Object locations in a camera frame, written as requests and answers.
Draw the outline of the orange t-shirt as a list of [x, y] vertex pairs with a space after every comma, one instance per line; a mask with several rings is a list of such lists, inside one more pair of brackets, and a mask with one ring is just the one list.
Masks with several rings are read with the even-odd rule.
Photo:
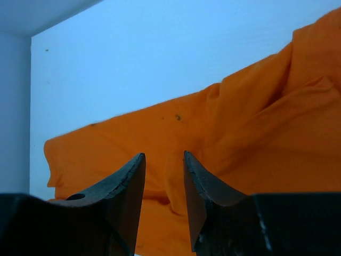
[[139, 255], [190, 255], [183, 154], [245, 193], [340, 190], [340, 9], [202, 91], [47, 140], [65, 199], [146, 156]]

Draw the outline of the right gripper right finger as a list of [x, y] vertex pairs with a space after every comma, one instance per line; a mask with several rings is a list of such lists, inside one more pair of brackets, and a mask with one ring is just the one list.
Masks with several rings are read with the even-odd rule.
[[246, 195], [183, 157], [196, 255], [340, 255], [340, 193]]

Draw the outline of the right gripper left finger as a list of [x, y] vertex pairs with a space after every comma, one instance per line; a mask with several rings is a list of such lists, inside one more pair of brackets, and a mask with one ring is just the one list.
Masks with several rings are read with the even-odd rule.
[[133, 255], [145, 155], [65, 200], [1, 194], [1, 255]]

